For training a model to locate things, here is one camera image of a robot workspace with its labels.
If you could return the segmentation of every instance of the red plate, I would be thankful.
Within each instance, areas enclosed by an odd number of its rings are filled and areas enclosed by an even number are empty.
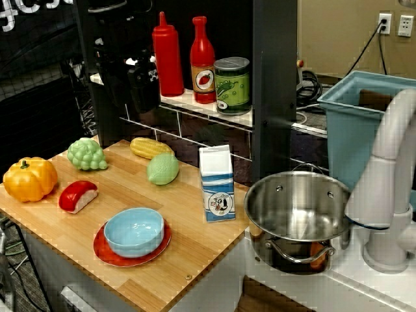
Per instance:
[[[134,267],[135,265],[142,265],[143,263],[149,262],[160,255],[163,250],[166,249],[172,237],[170,226],[164,221],[164,236],[161,244],[151,253],[138,258],[125,258],[119,256],[117,253],[111,250],[107,240],[104,236],[105,224],[99,229],[94,239],[94,252],[100,260],[108,265],[114,265],[115,267]]]

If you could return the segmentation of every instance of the red squeeze bottle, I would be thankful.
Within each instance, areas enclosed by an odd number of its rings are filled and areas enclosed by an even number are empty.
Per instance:
[[[159,13],[159,26],[151,35],[155,50],[156,68],[163,96],[180,96],[184,91],[181,55],[177,31],[166,23],[164,12]]]
[[[194,98],[198,103],[207,104],[216,101],[214,84],[214,48],[205,33],[207,18],[198,16],[192,19],[195,25],[195,41],[190,50],[190,65]]]

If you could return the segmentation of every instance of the red toy food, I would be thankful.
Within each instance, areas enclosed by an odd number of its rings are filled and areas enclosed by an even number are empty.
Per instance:
[[[77,213],[98,195],[98,188],[89,181],[76,181],[66,187],[59,196],[59,207],[69,213]]]

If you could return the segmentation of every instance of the beige wall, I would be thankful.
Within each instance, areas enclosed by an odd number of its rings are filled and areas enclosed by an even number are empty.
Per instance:
[[[378,14],[389,12],[393,14],[390,35],[382,36],[387,72],[416,79],[416,20],[412,37],[397,36],[400,15],[416,16],[416,10],[399,5],[398,0],[298,2],[298,42],[306,68],[316,73],[344,77],[375,30]],[[383,73],[377,35],[355,69]]]

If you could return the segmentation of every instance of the can label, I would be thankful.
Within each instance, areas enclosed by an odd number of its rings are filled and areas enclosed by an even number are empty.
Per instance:
[[[198,93],[209,93],[215,90],[214,66],[195,67],[192,66],[192,82],[194,91]]]
[[[245,104],[250,99],[250,76],[248,73],[235,77],[215,75],[215,90],[220,109]]]

